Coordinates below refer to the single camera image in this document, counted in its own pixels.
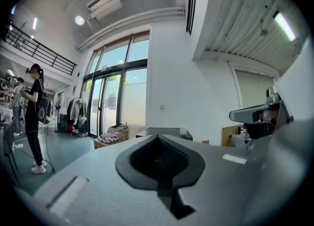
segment black pants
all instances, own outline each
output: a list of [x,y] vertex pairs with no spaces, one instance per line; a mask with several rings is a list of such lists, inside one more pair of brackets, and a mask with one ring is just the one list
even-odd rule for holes
[[34,155],[35,161],[38,166],[42,165],[43,155],[41,154],[39,139],[38,139],[38,125],[39,120],[37,114],[31,115],[27,113],[25,115],[26,136],[30,149]]

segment black backpack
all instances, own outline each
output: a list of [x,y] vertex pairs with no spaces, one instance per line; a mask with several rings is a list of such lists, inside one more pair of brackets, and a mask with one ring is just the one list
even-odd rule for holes
[[52,100],[50,97],[48,97],[47,93],[45,92],[45,88],[43,86],[43,82],[41,79],[39,79],[40,87],[42,90],[42,99],[39,103],[39,108],[37,112],[37,116],[40,122],[44,124],[49,124],[51,121],[51,115],[52,115]]

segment fluorescent light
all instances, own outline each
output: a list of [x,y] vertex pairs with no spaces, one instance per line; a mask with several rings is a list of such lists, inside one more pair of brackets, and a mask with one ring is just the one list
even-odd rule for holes
[[10,69],[8,69],[7,72],[8,72],[12,77],[15,77],[14,73],[13,73]]
[[14,15],[15,7],[16,7],[16,5],[14,5],[13,8],[11,9],[11,14],[12,15]]
[[36,24],[37,24],[37,18],[34,18],[34,23],[33,23],[33,29],[36,29]]
[[275,20],[277,23],[279,23],[280,27],[285,31],[290,41],[293,41],[295,39],[295,35],[289,26],[288,22],[282,15],[282,13],[278,13],[275,17]]
[[75,22],[78,24],[78,25],[82,25],[84,23],[84,18],[82,16],[76,16],[75,17]]

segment black t-shirt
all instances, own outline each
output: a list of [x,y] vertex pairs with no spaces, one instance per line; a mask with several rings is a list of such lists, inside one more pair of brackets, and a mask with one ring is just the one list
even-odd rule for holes
[[32,101],[28,101],[28,107],[27,107],[27,113],[28,114],[35,114],[36,117],[37,117],[37,111],[39,109],[39,104],[40,104],[40,101],[43,97],[43,90],[42,90],[42,85],[41,85],[42,81],[40,79],[36,79],[34,84],[33,84],[33,87],[31,88],[30,90],[30,94],[33,95],[34,92],[38,92],[38,98],[37,98],[37,102],[34,103]]

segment tree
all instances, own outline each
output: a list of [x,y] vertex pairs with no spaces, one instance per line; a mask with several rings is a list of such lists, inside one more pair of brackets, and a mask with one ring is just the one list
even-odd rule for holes
[[[120,80],[121,79],[121,75],[117,75],[117,76],[113,76],[109,78],[109,81],[113,81],[113,80]],[[126,78],[125,80],[125,84],[128,85],[130,83],[129,79]],[[92,88],[92,81],[89,80],[86,82],[86,88],[85,91],[90,92],[90,89]]]
[[92,87],[92,81],[91,80],[87,81],[85,91],[90,92],[91,87]]
[[[110,77],[109,81],[112,81],[112,80],[120,80],[120,79],[121,79],[121,75],[117,75],[117,76]],[[128,85],[129,83],[130,83],[129,79],[126,78],[125,84]]]

